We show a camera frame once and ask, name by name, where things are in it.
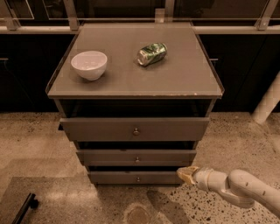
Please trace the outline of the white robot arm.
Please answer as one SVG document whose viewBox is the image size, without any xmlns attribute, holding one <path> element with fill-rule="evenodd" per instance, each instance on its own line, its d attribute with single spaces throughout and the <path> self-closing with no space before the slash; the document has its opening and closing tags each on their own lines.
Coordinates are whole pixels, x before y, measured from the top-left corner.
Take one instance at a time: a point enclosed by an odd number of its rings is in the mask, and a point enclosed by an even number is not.
<svg viewBox="0 0 280 224">
<path fill-rule="evenodd" d="M 199 160 L 178 169 L 178 176 L 236 207 L 259 203 L 278 216 L 280 191 L 266 181 L 279 181 L 279 115 L 271 114 L 279 103 L 279 90 L 280 74 L 253 114 L 213 115 L 199 147 Z"/>
</svg>

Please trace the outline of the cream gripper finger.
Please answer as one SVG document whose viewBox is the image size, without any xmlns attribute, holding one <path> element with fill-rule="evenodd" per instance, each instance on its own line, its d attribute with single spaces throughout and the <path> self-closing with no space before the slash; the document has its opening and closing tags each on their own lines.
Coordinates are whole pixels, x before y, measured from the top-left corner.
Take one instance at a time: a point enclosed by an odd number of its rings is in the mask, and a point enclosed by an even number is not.
<svg viewBox="0 0 280 224">
<path fill-rule="evenodd" d="M 177 169 L 177 175 L 180 179 L 182 179 L 184 182 L 186 182 L 186 175 L 184 174 L 184 169 L 183 168 L 178 168 Z"/>
</svg>

